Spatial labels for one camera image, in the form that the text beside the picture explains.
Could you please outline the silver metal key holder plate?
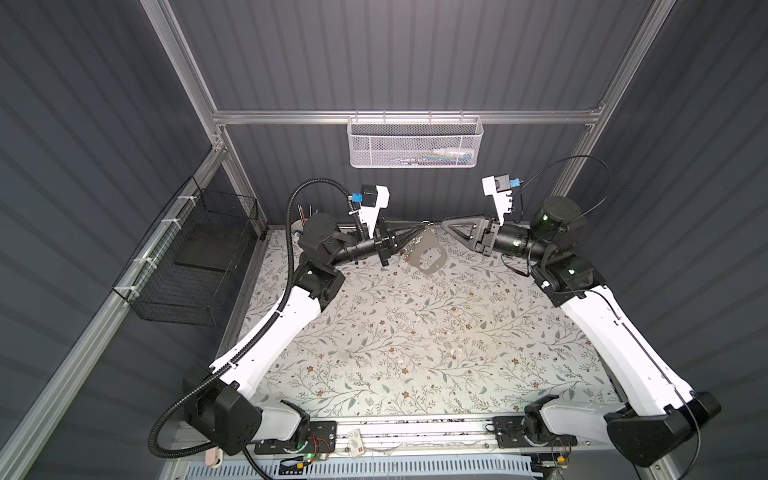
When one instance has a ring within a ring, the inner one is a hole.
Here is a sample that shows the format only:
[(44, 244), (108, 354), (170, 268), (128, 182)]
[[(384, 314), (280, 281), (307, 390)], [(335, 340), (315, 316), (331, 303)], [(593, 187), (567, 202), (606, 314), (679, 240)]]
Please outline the silver metal key holder plate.
[(448, 261), (448, 252), (432, 229), (425, 229), (418, 234), (406, 246), (403, 256), (410, 266), (423, 275), (436, 274)]

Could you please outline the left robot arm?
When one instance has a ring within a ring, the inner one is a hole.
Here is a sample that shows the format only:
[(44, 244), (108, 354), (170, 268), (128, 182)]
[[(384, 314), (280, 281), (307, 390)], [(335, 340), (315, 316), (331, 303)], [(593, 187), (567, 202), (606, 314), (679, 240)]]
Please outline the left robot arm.
[(254, 441), (285, 442), (302, 447), (310, 416), (287, 400), (258, 399), (259, 384), (292, 340), (314, 321), (340, 292), (345, 281), (339, 267), (376, 256), (381, 263), (399, 253), (425, 224), (381, 220), (371, 237), (344, 233), (329, 214), (318, 213), (297, 240), (297, 266), (290, 268), (288, 290), (268, 314), (231, 350), (214, 361), (212, 372), (226, 371), (184, 406), (186, 422), (211, 447), (236, 455)]

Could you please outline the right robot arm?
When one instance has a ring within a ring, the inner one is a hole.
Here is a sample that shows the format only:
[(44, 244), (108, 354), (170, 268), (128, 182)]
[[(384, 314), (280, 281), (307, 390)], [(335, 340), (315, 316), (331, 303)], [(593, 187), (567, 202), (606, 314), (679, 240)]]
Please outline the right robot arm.
[(546, 198), (519, 226), (495, 218), (446, 218), (442, 229), (471, 251), (525, 261), (525, 276), (591, 342), (619, 394), (614, 403), (576, 402), (546, 394), (525, 407), (520, 426), (534, 446), (562, 437), (611, 444), (636, 467), (650, 467), (690, 439), (721, 412), (713, 394), (696, 392), (654, 350), (618, 304), (606, 280), (574, 244), (586, 215), (571, 199)]

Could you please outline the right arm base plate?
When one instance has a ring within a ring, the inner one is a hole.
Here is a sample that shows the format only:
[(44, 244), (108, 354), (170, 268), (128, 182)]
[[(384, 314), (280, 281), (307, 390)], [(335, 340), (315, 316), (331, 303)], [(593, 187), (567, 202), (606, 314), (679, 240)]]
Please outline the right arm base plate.
[(495, 416), (486, 430), (492, 433), (502, 449), (562, 446), (578, 444), (573, 435), (556, 435), (539, 420), (525, 415)]

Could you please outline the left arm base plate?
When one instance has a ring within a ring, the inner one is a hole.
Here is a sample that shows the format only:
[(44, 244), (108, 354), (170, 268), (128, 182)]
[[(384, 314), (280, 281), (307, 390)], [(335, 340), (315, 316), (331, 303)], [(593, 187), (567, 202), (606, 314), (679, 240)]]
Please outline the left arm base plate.
[(335, 451), (338, 423), (311, 420), (288, 440), (254, 440), (256, 455), (330, 454)]

